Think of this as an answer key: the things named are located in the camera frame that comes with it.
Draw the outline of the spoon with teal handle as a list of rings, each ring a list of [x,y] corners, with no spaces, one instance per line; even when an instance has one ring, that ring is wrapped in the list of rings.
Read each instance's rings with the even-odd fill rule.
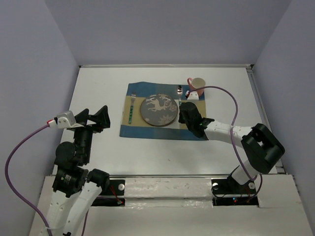
[[[179,106],[180,106],[181,103],[182,103],[182,95],[183,95],[183,88],[182,88],[181,85],[177,86],[177,95],[178,95],[178,103],[179,103]]]

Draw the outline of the dark patterned plate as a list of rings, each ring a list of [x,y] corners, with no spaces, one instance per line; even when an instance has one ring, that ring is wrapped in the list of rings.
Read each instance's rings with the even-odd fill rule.
[[[140,115],[151,126],[168,126],[178,115],[178,105],[169,95],[163,93],[153,94],[141,103]]]

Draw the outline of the pink cup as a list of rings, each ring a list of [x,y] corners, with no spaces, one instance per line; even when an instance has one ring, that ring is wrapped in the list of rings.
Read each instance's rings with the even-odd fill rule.
[[[188,78],[187,83],[191,90],[196,90],[199,97],[204,93],[204,88],[206,86],[206,82],[202,78]]]

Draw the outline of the blue beige checked cloth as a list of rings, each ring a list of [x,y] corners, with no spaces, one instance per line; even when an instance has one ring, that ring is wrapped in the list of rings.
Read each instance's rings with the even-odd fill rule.
[[[194,136],[185,124],[179,123],[179,103],[177,95],[177,86],[172,84],[156,84],[148,82],[131,83],[128,85],[124,111],[121,121],[120,136],[126,138],[143,139],[165,139],[165,140],[187,140],[203,141],[203,138]],[[183,88],[182,103],[188,100],[185,92],[190,90],[188,85],[181,85]],[[131,94],[136,93],[136,99],[133,107],[132,123],[128,123],[129,110],[131,104]],[[150,95],[163,93],[171,96],[178,105],[178,115],[168,126],[156,127],[147,124],[140,115],[140,106],[143,100]]]

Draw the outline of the fork with teal handle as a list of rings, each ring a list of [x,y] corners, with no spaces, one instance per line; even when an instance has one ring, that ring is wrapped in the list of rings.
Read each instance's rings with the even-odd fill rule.
[[[136,93],[132,93],[130,98],[131,98],[131,104],[130,104],[129,117],[128,117],[129,124],[132,123],[133,107],[134,107],[134,102],[136,99]]]

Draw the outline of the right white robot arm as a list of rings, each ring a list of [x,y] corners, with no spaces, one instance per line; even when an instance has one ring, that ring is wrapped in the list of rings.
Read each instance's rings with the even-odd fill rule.
[[[266,125],[258,123],[253,127],[242,127],[203,118],[191,102],[180,105],[179,123],[185,124],[198,138],[229,143],[234,150],[237,147],[244,150],[247,160],[226,179],[226,188],[231,193],[240,193],[257,175],[268,174],[285,153],[283,145]]]

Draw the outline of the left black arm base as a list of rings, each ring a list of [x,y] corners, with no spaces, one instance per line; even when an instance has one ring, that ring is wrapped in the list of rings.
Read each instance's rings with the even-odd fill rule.
[[[124,207],[125,206],[124,179],[110,179],[110,185],[97,196],[93,207]]]

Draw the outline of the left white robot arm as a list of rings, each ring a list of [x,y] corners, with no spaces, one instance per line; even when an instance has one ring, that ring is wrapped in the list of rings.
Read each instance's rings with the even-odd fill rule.
[[[89,113],[89,109],[77,115],[66,111],[47,123],[71,130],[74,135],[71,142],[62,142],[56,148],[54,164],[57,173],[46,216],[47,225],[39,235],[73,236],[93,201],[109,188],[108,173],[84,169],[90,161],[93,134],[110,128],[108,107],[104,105],[94,115]]]

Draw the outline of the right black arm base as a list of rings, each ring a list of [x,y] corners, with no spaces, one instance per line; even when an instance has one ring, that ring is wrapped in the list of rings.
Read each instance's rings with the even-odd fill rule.
[[[214,207],[259,206],[257,190],[253,181],[245,185],[236,184],[236,187],[230,187],[225,178],[213,179],[212,203]]]

